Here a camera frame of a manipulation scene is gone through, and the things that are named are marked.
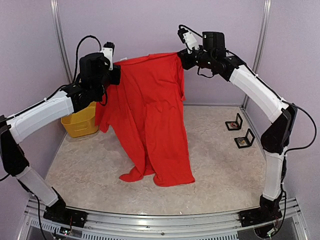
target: aluminum frame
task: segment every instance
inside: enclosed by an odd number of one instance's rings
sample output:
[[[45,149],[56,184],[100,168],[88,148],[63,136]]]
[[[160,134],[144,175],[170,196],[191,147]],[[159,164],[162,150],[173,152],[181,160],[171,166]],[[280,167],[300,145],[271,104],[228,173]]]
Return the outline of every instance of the aluminum frame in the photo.
[[[67,51],[66,51],[66,47],[65,47],[64,35],[62,32],[58,0],[50,0],[50,3],[51,3],[51,11],[52,11],[55,35],[57,38],[58,47],[60,50],[60,55],[61,55],[64,70],[65,70],[65,75],[66,75],[68,82],[72,83],[73,75],[72,75],[72,72],[70,69]]]
[[[184,106],[192,106],[192,107],[235,107],[240,108],[239,104],[216,104],[216,103],[183,103]]]
[[[253,61],[253,67],[252,70],[257,73],[259,70],[259,65],[261,62],[261,57],[264,51],[264,46],[266,42],[266,35],[267,35],[267,29],[270,19],[270,12],[271,12],[271,1],[272,0],[264,0],[264,8],[263,8],[263,14],[262,14],[262,22],[260,27],[260,33],[259,33],[259,39],[258,39],[258,45],[256,48],[254,61]],[[246,111],[248,104],[249,104],[249,97],[247,95],[244,96],[242,107],[244,111]]]
[[[285,200],[282,198],[280,208],[284,211]],[[287,200],[285,218],[293,218],[299,240],[308,240],[305,231],[305,222],[296,198]],[[45,205],[40,204],[40,214],[43,215]],[[239,211],[218,213],[192,214],[192,215],[130,215],[86,210],[87,222],[84,228],[73,227],[72,231],[78,240],[137,240],[137,239],[162,239],[173,240],[202,240],[202,239],[238,239],[238,232],[267,225],[271,222],[255,226],[241,227]],[[41,218],[44,231],[53,233],[54,229],[67,227],[66,225]],[[38,220],[38,203],[32,197],[24,212],[23,226],[17,240],[27,240],[31,227],[40,228]]]

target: black cable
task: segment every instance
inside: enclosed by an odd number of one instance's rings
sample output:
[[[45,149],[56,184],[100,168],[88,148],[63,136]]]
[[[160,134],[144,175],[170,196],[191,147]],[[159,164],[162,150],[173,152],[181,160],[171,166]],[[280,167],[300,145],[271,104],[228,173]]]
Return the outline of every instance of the black cable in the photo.
[[[45,240],[48,240],[48,239],[46,238],[46,236],[45,236],[44,230],[42,229],[42,225],[41,225],[40,200],[39,200],[39,198],[38,198],[36,195],[34,195],[34,196],[35,196],[36,200],[38,201],[38,218],[39,218],[40,231],[41,231],[41,233],[42,233],[43,238],[44,238]]]
[[[48,96],[48,97],[46,98],[46,101],[48,101],[49,99],[51,99],[61,88],[65,87],[65,86],[67,86],[67,85],[64,84],[64,85],[61,85],[60,87],[58,87],[50,96]],[[46,101],[45,101],[45,100],[42,100],[42,101],[36,103],[35,105],[32,105],[32,106],[26,108],[25,110],[23,110],[23,111],[21,111],[21,112],[18,112],[18,113],[15,114],[14,116],[12,116],[12,117],[10,117],[10,118],[6,118],[6,119],[3,120],[3,121],[7,121],[7,120],[10,120],[10,119],[13,119],[14,117],[18,117],[18,116],[20,116],[21,114],[24,114],[25,112],[27,112],[27,111],[29,111],[29,110],[31,110],[31,109],[39,106],[40,104],[45,103]]]
[[[237,56],[236,54],[234,54],[232,51],[227,50],[227,53],[231,53],[232,55],[236,56],[236,57],[239,58],[241,61],[243,61],[240,57],[238,57],[238,56]],[[294,108],[297,108],[297,109],[301,110],[302,112],[304,112],[304,113],[310,118],[310,120],[311,120],[311,122],[312,122],[312,124],[313,124],[313,127],[314,127],[314,136],[313,136],[312,141],[311,141],[308,145],[306,145],[306,146],[290,148],[290,149],[288,149],[287,151],[284,152],[284,155],[286,155],[286,153],[288,153],[288,152],[290,152],[290,151],[302,150],[302,149],[307,149],[307,148],[309,148],[309,147],[315,142],[315,140],[316,140],[316,138],[317,138],[317,125],[316,125],[314,119],[311,117],[311,115],[310,115],[306,110],[304,110],[302,107],[299,107],[299,106],[295,105],[294,103],[290,103],[290,102],[287,102],[287,101],[283,100],[271,87],[269,87],[264,81],[262,81],[262,80],[248,67],[248,65],[247,65],[245,62],[244,62],[244,65],[245,65],[245,67],[246,67],[253,75],[255,75],[255,77],[256,77],[264,86],[266,86],[271,92],[273,92],[273,93],[276,95],[276,97],[277,97],[279,100],[281,100],[281,102],[283,102],[283,103],[285,103],[285,104],[288,104],[288,105],[290,105],[290,106],[292,106],[292,107],[294,107]]]
[[[185,46],[186,46],[186,48],[187,48],[190,52],[193,52],[193,51],[194,51],[193,49],[190,49],[190,48],[189,48],[189,46],[188,46],[187,43],[185,43]]]
[[[77,70],[78,70],[78,52],[79,52],[79,48],[80,48],[80,45],[82,44],[82,42],[83,42],[84,40],[88,39],[88,38],[95,39],[95,40],[98,42],[98,44],[99,44],[99,50],[101,51],[101,43],[100,43],[100,41],[98,40],[97,37],[92,36],[92,35],[87,35],[87,36],[85,36],[84,38],[82,38],[82,39],[80,40],[80,42],[78,43],[78,46],[76,47],[76,51],[75,51],[75,69],[74,69],[74,75],[73,75],[73,81],[72,81],[73,83],[75,82],[76,76],[77,76]]]
[[[306,146],[301,146],[301,147],[293,147],[293,148],[290,148],[290,149],[288,149],[287,151],[284,152],[284,155],[286,155],[287,152],[290,152],[290,151],[293,151],[293,150],[302,150],[302,149],[307,149],[307,148],[309,148],[309,147],[315,142],[315,140],[316,140],[316,138],[317,138],[317,125],[316,125],[316,123],[315,123],[315,120],[314,120],[314,119],[310,116],[310,114],[309,114],[306,110],[304,110],[302,107],[299,107],[299,106],[295,105],[294,103],[290,103],[290,102],[287,102],[287,101],[284,101],[284,100],[282,100],[282,102],[285,103],[285,104],[288,104],[288,105],[290,105],[290,106],[292,106],[292,107],[294,107],[294,108],[297,108],[297,109],[301,110],[302,112],[304,112],[304,113],[310,118],[310,120],[311,120],[311,122],[312,122],[312,124],[313,124],[313,127],[314,127],[314,136],[313,136],[312,141],[311,141],[308,145],[306,145]]]
[[[200,38],[202,38],[202,35],[197,33],[196,31],[192,30],[190,27],[187,27],[186,25],[183,25],[183,24],[180,24],[179,25],[179,29],[181,28],[185,28],[185,29],[188,29],[190,32],[193,32],[194,34],[198,35]]]
[[[107,103],[108,103],[108,95],[107,95],[106,87],[103,84],[102,84],[102,87],[103,87],[103,92],[104,92],[102,96],[105,95],[105,103],[102,103],[102,101],[100,101],[99,103],[100,103],[101,106],[105,107],[107,105]]]
[[[0,182],[2,182],[3,180],[5,180],[7,177],[9,177],[10,174],[5,175],[3,178],[0,179]]]
[[[3,122],[5,122],[5,121],[9,121],[9,120],[11,120],[11,119],[14,119],[14,118],[15,118],[14,116],[5,118],[5,119],[3,119],[2,121],[0,121],[0,124],[3,123]]]
[[[274,237],[276,234],[278,234],[280,232],[280,229],[282,228],[284,222],[285,222],[285,218],[286,218],[286,212],[287,212],[287,192],[284,190],[283,188],[283,184],[281,183],[281,191],[284,193],[284,212],[283,212],[283,217],[282,217],[282,221],[280,224],[280,227],[277,229],[277,231],[271,235],[271,237]]]
[[[80,82],[80,79],[81,79],[81,76],[80,76],[80,73],[76,76],[76,79],[74,81],[75,84],[79,84]]]
[[[259,76],[257,76],[254,71],[251,70],[250,67],[248,67],[247,63],[245,61],[243,61],[238,55],[236,55],[235,53],[233,53],[232,51],[227,50],[227,53],[231,53],[232,55],[234,55],[235,57],[237,57],[238,59],[240,59],[242,62],[244,62],[245,67],[250,71],[250,73],[252,73],[256,79],[259,80],[259,82],[261,82],[266,88],[268,88],[279,100],[281,100],[281,97],[276,93],[276,91],[274,91],[270,86],[268,86]]]
[[[198,67],[198,71],[196,72],[196,74],[198,75],[198,76],[202,76],[202,77],[205,77],[205,78],[207,78],[207,79],[212,79],[213,77],[214,77],[214,75],[212,74],[212,76],[206,76],[206,75],[204,75],[204,74],[200,74],[199,73],[200,72],[200,67]]]

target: wire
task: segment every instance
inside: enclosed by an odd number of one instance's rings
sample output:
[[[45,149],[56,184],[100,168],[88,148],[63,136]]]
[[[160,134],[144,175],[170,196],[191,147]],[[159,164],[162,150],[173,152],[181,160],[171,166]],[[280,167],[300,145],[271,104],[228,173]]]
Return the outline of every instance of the wire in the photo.
[[[57,238],[57,230],[56,229],[54,229],[53,234],[52,234],[52,232],[50,232],[50,233],[51,233],[51,236],[53,237],[53,239]]]
[[[49,99],[51,99],[59,90],[61,90],[61,89],[62,89],[63,87],[65,87],[65,86],[68,86],[68,85],[66,85],[66,84],[61,85],[61,86],[58,87],[50,96],[48,96],[45,100],[42,100],[42,101],[40,101],[40,102],[38,102],[38,103],[36,103],[36,104],[34,104],[34,105],[26,108],[25,110],[22,110],[22,111],[20,111],[20,112],[18,112],[18,113],[16,113],[16,114],[14,114],[14,115],[11,116],[11,117],[8,117],[8,118],[3,119],[2,121],[0,121],[0,124],[3,123],[3,122],[5,122],[5,121],[9,121],[9,120],[11,120],[11,119],[14,119],[15,117],[18,117],[18,116],[20,116],[21,114],[24,114],[25,112],[27,112],[27,111],[29,111],[29,110],[31,110],[31,109],[34,109],[35,107],[37,107],[37,106],[45,103],[46,101],[48,101]]]
[[[42,229],[41,216],[40,216],[40,200],[36,195],[34,195],[34,196],[35,196],[36,200],[38,201],[38,218],[39,218],[40,231],[42,233],[44,240],[48,240],[45,236],[44,230]]]
[[[262,240],[266,240],[266,239],[269,239],[269,240],[270,240],[270,239],[271,239],[271,237],[268,236],[268,235],[265,236],[265,237],[260,237],[260,236],[258,236],[255,228],[253,229],[253,232],[254,232],[255,236],[256,236],[258,239],[262,239]]]
[[[252,73],[256,79],[259,80],[259,82],[261,82],[266,88],[268,88],[279,100],[281,100],[281,97],[276,93],[276,91],[274,91],[271,87],[269,87],[260,77],[257,76],[257,74],[254,73],[254,71],[251,70],[250,67],[248,67],[247,63],[245,61],[243,61],[238,55],[236,55],[235,53],[233,53],[232,51],[226,50],[227,53],[230,53],[232,55],[234,55],[235,57],[237,57],[238,59],[240,59],[242,62],[244,62],[244,66],[250,71],[250,73]]]
[[[302,107],[299,107],[299,106],[295,105],[294,103],[290,103],[290,102],[287,102],[287,101],[284,101],[284,100],[282,100],[282,102],[285,103],[285,104],[288,104],[288,105],[290,105],[290,106],[292,106],[292,107],[294,107],[294,108],[297,108],[297,109],[301,110],[302,112],[304,112],[304,113],[309,117],[309,119],[311,120],[311,122],[312,122],[312,124],[313,124],[313,127],[314,127],[313,139],[312,139],[312,141],[311,141],[308,145],[306,145],[306,146],[301,146],[301,147],[293,147],[293,148],[290,148],[290,149],[288,149],[287,151],[284,152],[284,155],[286,155],[286,153],[288,153],[288,152],[290,152],[290,151],[302,150],[302,149],[307,149],[307,148],[309,148],[309,147],[315,142],[315,140],[316,140],[316,138],[317,138],[317,125],[316,125],[316,123],[315,123],[315,120],[314,120],[314,119],[312,118],[312,116],[310,116],[310,114],[309,114],[306,110],[304,110]]]
[[[194,51],[193,49],[190,49],[190,48],[189,48],[189,46],[188,46],[187,43],[185,43],[185,46],[186,46],[186,48],[187,48],[190,52],[193,52],[193,51]]]
[[[76,76],[76,79],[74,81],[75,84],[79,84],[80,82],[80,79],[81,79],[81,76],[80,76],[80,73]]]
[[[278,225],[279,225],[279,218],[276,216],[276,217],[275,217],[275,219],[276,219],[275,228],[277,228],[277,227],[278,227]]]
[[[69,236],[71,236],[71,233],[72,233],[72,216],[71,216],[71,219],[70,219],[70,232],[69,232]]]
[[[99,103],[100,103],[101,106],[105,107],[107,105],[107,103],[108,103],[108,95],[107,95],[106,87],[103,84],[102,84],[102,87],[103,87],[103,95],[102,96],[105,95],[105,103],[103,103],[102,101],[100,101]]]
[[[78,52],[79,52],[79,48],[80,48],[80,45],[82,44],[82,42],[86,39],[95,39],[98,44],[99,44],[99,50],[101,51],[101,43],[99,41],[99,39],[96,37],[96,36],[92,36],[92,35],[87,35],[85,36],[84,38],[82,38],[80,40],[80,42],[78,43],[78,46],[76,46],[76,51],[75,51],[75,69],[74,69],[74,75],[73,75],[73,83],[75,82],[76,80],[76,76],[77,76],[77,70],[78,70]]]
[[[0,179],[0,182],[2,182],[3,180],[5,180],[7,177],[9,177],[10,174],[5,175],[3,178]]]
[[[285,218],[286,218],[286,212],[287,212],[287,192],[284,190],[283,188],[283,183],[281,183],[281,191],[284,193],[284,212],[283,212],[283,217],[282,217],[282,221],[281,224],[279,226],[279,228],[276,230],[276,232],[274,234],[271,235],[271,237],[274,237],[276,234],[278,234],[280,232],[280,229],[282,228],[284,222],[285,222]]]
[[[234,54],[232,51],[227,50],[227,53],[231,53],[232,55],[236,56],[236,57],[239,58],[241,61],[243,61],[240,57],[238,57],[238,56],[237,56],[236,54]],[[304,113],[309,117],[309,119],[311,120],[311,122],[312,122],[312,124],[313,124],[313,127],[314,127],[314,136],[313,136],[312,141],[311,141],[308,145],[306,145],[306,146],[290,148],[290,149],[288,149],[288,150],[286,150],[286,151],[284,152],[284,155],[286,155],[286,153],[288,153],[288,152],[290,152],[290,151],[302,150],[302,149],[307,149],[307,148],[309,148],[309,147],[315,142],[315,140],[316,140],[316,138],[317,138],[317,125],[316,125],[314,119],[311,117],[311,115],[310,115],[306,110],[304,110],[302,107],[297,106],[297,105],[295,105],[294,103],[290,103],[290,102],[287,102],[287,101],[283,100],[271,87],[269,87],[263,80],[261,80],[261,79],[250,69],[250,67],[248,67],[248,65],[247,65],[245,62],[244,62],[244,65],[246,66],[246,68],[247,68],[264,86],[266,86],[272,93],[274,93],[274,94],[276,95],[276,97],[277,97],[279,100],[281,100],[281,102],[283,102],[283,103],[285,103],[285,104],[288,104],[288,105],[290,105],[290,106],[292,106],[292,107],[294,107],[294,108],[297,108],[297,109],[301,110],[302,112],[304,112]]]
[[[202,76],[202,77],[205,77],[205,78],[207,78],[207,79],[212,79],[213,77],[214,77],[214,74],[212,74],[212,76],[206,76],[206,75],[204,75],[204,74],[199,74],[199,72],[200,72],[200,67],[198,67],[198,71],[196,72],[196,74],[198,75],[198,76]]]
[[[197,33],[196,31],[192,30],[190,27],[186,26],[186,25],[183,25],[183,24],[180,24],[179,25],[179,29],[181,28],[185,28],[185,29],[188,29],[189,31],[193,32],[194,34],[198,35],[200,38],[202,38],[202,35],[200,33]]]

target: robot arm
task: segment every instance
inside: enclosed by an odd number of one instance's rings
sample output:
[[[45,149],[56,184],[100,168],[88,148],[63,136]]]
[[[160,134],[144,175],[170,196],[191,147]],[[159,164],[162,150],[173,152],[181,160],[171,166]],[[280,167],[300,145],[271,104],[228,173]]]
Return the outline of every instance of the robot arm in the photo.
[[[243,60],[226,49],[222,32],[203,32],[202,45],[198,48],[193,41],[194,37],[190,37],[191,32],[180,28],[178,35],[187,46],[178,52],[185,70],[198,66],[210,69],[212,75],[219,74],[247,94],[271,122],[260,139],[266,158],[265,186],[260,197],[260,208],[243,211],[240,217],[244,227],[281,218],[279,202],[283,193],[281,184],[286,174],[285,151],[297,109],[283,102],[284,99],[265,84]]]
[[[19,144],[54,120],[77,113],[91,102],[101,102],[103,95],[107,98],[106,88],[120,83],[120,67],[113,65],[113,51],[114,44],[107,42],[101,52],[80,59],[80,73],[75,82],[58,88],[50,97],[17,114],[0,116],[0,156],[4,170],[47,206],[44,218],[49,220],[69,225],[72,217],[74,226],[83,227],[87,214],[66,208],[61,196],[30,166]]]

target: red t-shirt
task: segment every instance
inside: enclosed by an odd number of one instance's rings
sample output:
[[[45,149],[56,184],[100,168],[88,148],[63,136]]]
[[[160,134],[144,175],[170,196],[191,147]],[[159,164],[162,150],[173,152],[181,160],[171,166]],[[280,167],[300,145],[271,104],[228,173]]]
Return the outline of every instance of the red t-shirt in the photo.
[[[120,176],[126,182],[155,173],[158,186],[194,183],[184,126],[184,70],[177,53],[151,54],[116,63],[120,85],[107,89],[106,106],[97,104],[95,123],[114,129],[135,164]]]

